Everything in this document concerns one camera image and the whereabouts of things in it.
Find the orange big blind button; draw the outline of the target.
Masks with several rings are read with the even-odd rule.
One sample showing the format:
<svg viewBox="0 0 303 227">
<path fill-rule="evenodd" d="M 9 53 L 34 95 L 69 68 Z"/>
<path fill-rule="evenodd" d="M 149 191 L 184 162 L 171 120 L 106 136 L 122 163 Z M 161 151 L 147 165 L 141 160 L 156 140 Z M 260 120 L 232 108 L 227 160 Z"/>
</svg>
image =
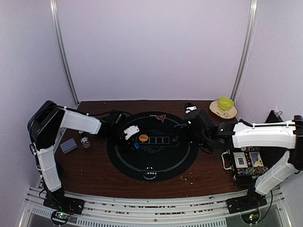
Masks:
<svg viewBox="0 0 303 227">
<path fill-rule="evenodd" d="M 139 141 L 140 141 L 140 142 L 147 142 L 148 139 L 149 139 L 149 137 L 148 137 L 146 134 L 141 134 L 141 135 L 139 136 Z"/>
</svg>

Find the red triangular dealer marker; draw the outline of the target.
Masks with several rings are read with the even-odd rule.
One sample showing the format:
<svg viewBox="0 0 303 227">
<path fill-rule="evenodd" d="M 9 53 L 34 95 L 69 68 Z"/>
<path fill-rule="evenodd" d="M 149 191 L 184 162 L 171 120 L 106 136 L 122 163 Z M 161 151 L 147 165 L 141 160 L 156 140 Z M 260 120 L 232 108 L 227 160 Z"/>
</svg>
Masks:
<svg viewBox="0 0 303 227">
<path fill-rule="evenodd" d="M 166 115 L 162 114 L 162 115 L 157 115 L 156 118 L 158 120 L 160 120 L 162 123 L 164 123 L 165 119 L 166 119 Z"/>
</svg>

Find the blue small blind button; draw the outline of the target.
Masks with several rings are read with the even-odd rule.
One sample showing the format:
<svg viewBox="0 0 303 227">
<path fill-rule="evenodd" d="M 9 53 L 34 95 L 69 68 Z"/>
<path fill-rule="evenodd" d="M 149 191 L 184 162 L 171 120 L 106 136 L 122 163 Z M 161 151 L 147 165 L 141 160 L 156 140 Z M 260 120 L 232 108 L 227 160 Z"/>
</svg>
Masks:
<svg viewBox="0 0 303 227">
<path fill-rule="evenodd" d="M 136 150 L 140 149 L 140 145 L 139 144 L 135 143 L 134 146 L 135 146 Z"/>
</svg>

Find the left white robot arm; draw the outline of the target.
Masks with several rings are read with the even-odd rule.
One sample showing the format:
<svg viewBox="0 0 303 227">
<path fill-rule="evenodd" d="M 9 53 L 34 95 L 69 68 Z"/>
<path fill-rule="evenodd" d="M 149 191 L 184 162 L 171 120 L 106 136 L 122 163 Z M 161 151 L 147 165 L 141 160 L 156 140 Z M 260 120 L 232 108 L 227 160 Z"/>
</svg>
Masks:
<svg viewBox="0 0 303 227">
<path fill-rule="evenodd" d="M 136 148 L 131 137 L 138 134 L 137 125 L 122 129 L 123 112 L 113 111 L 118 116 L 113 119 L 97 118 L 95 115 L 81 113 L 78 110 L 59 106 L 53 101 L 46 101 L 29 120 L 27 129 L 30 136 L 30 149 L 36 160 L 36 167 L 46 189 L 52 192 L 49 201 L 58 210 L 68 206 L 68 199 L 57 192 L 62 189 L 57 172 L 54 153 L 60 141 L 60 132 L 65 129 L 82 131 L 92 135 L 102 135 L 125 147 Z"/>
</svg>

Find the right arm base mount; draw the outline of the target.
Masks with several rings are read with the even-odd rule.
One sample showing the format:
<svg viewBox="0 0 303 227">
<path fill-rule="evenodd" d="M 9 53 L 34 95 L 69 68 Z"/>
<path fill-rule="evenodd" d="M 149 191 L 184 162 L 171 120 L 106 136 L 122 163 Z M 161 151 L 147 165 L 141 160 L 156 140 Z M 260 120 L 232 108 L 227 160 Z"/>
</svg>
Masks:
<svg viewBox="0 0 303 227">
<path fill-rule="evenodd" d="M 267 205 L 265 195 L 261 195 L 253 190 L 248 190 L 247 194 L 240 197 L 228 199 L 226 201 L 230 214 L 258 209 Z"/>
</svg>

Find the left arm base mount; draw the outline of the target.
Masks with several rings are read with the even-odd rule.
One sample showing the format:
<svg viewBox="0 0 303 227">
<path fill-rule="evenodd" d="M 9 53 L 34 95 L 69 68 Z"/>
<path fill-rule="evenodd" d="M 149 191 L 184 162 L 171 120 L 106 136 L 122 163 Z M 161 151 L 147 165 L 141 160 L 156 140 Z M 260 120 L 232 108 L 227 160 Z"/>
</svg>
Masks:
<svg viewBox="0 0 303 227">
<path fill-rule="evenodd" d="M 64 191 L 48 192 L 43 205 L 69 214 L 81 215 L 85 201 L 65 196 Z"/>
</svg>

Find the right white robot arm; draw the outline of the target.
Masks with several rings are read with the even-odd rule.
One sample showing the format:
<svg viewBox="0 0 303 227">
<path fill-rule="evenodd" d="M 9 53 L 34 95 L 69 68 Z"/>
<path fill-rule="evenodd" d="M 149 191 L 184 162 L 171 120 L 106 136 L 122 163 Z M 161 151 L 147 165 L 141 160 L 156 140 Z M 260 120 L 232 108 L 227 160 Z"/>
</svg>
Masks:
<svg viewBox="0 0 303 227">
<path fill-rule="evenodd" d="M 261 196 L 267 195 L 274 187 L 291 174 L 303 169 L 303 118 L 276 123 L 223 122 L 216 126 L 207 112 L 188 105 L 184 116 L 185 136 L 197 144 L 202 151 L 212 154 L 218 149 L 244 147 L 285 148 L 284 155 L 266 173 L 257 178 L 253 191 L 243 197 L 246 208 L 254 208 Z"/>
</svg>

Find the red white poker chip stack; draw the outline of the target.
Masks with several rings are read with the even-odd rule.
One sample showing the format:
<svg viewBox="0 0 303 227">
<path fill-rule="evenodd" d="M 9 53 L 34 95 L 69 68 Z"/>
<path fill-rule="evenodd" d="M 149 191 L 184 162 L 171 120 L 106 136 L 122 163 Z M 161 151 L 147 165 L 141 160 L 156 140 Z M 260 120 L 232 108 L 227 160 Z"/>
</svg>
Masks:
<svg viewBox="0 0 303 227">
<path fill-rule="evenodd" d="M 80 139 L 80 142 L 81 142 L 81 144 L 84 148 L 89 148 L 90 147 L 90 141 L 89 141 L 88 137 L 82 137 Z"/>
</svg>

